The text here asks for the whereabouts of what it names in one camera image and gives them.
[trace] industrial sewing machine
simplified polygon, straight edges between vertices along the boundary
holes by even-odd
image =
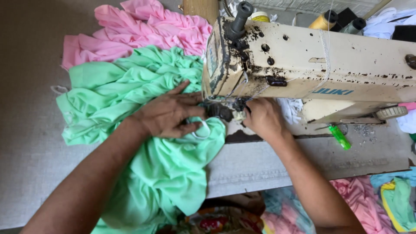
[[[252,97],[302,99],[308,124],[377,124],[416,101],[416,43],[219,17],[208,39],[202,90],[216,115],[240,118]]]

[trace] green lighter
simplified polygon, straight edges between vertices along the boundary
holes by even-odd
[[[341,130],[335,124],[331,123],[329,125],[329,130],[331,131],[332,135],[334,135],[335,139],[337,139],[337,141],[341,144],[344,150],[348,150],[349,148],[351,148],[350,143],[345,138]]]

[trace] forearm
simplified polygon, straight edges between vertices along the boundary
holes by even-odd
[[[350,227],[350,231],[362,230],[350,207],[305,156],[290,132],[269,144],[286,167],[302,206],[317,228]]]
[[[124,120],[59,184],[21,233],[89,234],[118,176],[147,137],[140,122]]]

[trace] green fabric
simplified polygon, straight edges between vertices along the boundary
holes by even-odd
[[[394,190],[385,190],[383,196],[396,221],[400,226],[410,231],[416,228],[416,220],[413,208],[409,203],[411,186],[408,179],[394,178],[396,187]]]
[[[57,98],[68,124],[62,136],[68,145],[102,142],[125,117],[185,79],[191,84],[184,92],[199,91],[201,74],[200,57],[184,56],[177,47],[148,46],[114,63],[72,67],[72,90]],[[152,234],[176,224],[180,211],[195,213],[206,197],[204,167],[225,142],[224,124],[217,118],[206,122],[207,139],[148,139],[122,173],[93,233]],[[206,136],[208,129],[196,134]]]

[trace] hand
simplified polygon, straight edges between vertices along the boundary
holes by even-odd
[[[181,94],[188,84],[189,80],[184,81],[167,94],[150,101],[129,117],[141,122],[152,136],[180,138],[196,131],[201,126],[201,122],[181,124],[183,120],[191,116],[205,119],[205,109],[196,106],[202,101],[201,92]]]
[[[247,119],[243,124],[253,130],[265,141],[273,141],[276,138],[284,138],[291,135],[285,126],[282,110],[279,104],[272,98],[257,98],[246,103],[244,111]]]

